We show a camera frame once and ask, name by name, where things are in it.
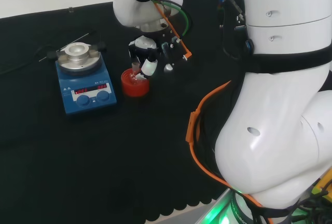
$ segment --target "black mat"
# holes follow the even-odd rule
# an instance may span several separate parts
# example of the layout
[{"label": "black mat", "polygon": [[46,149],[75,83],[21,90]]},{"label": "black mat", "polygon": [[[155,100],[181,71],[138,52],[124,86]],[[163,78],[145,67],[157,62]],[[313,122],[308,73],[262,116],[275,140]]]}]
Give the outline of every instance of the black mat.
[{"label": "black mat", "polygon": [[[62,47],[98,30],[82,41],[106,42],[118,98],[114,107],[68,118],[54,64],[0,76],[1,223],[144,223],[221,195],[225,187],[198,169],[185,135],[190,112],[236,80],[238,69],[222,53],[217,0],[184,1],[195,23],[184,39],[193,57],[154,80],[139,102],[125,99],[120,85],[130,67],[128,43],[139,31],[121,26],[111,3],[0,20],[2,71],[30,61],[40,46]],[[214,134],[229,114],[230,93],[209,120]]]}]

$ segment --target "green light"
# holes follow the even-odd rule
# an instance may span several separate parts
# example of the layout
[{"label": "green light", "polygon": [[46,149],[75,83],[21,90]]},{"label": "green light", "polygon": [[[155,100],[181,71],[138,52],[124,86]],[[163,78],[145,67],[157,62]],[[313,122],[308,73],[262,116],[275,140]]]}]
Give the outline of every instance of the green light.
[{"label": "green light", "polygon": [[204,218],[202,224],[210,224],[214,218],[216,218],[216,216],[220,213],[220,211],[223,209],[223,206],[218,206],[214,209],[212,209]]},{"label": "green light", "polygon": [[220,219],[219,224],[229,224],[229,219],[227,216],[224,216],[222,219]]}]

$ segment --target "digital display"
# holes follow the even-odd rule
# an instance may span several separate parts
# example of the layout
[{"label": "digital display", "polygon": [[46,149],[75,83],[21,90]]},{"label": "digital display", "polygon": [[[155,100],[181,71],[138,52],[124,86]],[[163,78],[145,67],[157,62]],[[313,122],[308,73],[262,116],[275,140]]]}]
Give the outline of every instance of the digital display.
[{"label": "digital display", "polygon": [[89,87],[89,88],[81,88],[81,89],[74,90],[74,92],[75,92],[75,94],[80,94],[80,93],[86,93],[86,92],[99,90],[99,89],[103,89],[103,88],[107,88],[107,84],[101,84],[101,85],[97,85],[97,86],[93,86],[93,87]]}]

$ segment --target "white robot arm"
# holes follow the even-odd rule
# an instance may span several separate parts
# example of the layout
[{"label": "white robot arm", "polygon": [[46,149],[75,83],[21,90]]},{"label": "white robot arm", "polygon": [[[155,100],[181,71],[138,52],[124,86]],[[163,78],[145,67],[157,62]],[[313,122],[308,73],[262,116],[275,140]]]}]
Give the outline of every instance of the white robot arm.
[{"label": "white robot arm", "polygon": [[[332,0],[245,0],[245,7],[254,54],[283,59],[320,55],[331,46]],[[161,18],[151,2],[115,0],[114,10],[125,26]],[[317,93],[329,70],[327,61],[274,74],[246,73],[215,148],[218,168],[232,187],[264,207],[284,209],[332,166],[332,91]]]}]

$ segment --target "red cup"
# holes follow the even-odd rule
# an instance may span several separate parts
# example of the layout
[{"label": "red cup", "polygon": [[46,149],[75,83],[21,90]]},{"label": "red cup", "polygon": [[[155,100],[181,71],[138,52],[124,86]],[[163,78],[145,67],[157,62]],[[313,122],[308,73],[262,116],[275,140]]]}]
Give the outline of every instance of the red cup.
[{"label": "red cup", "polygon": [[130,68],[121,75],[123,93],[129,97],[142,97],[146,95],[150,91],[149,80],[143,80],[140,83],[133,84],[130,80],[130,74],[132,73],[133,69]]}]

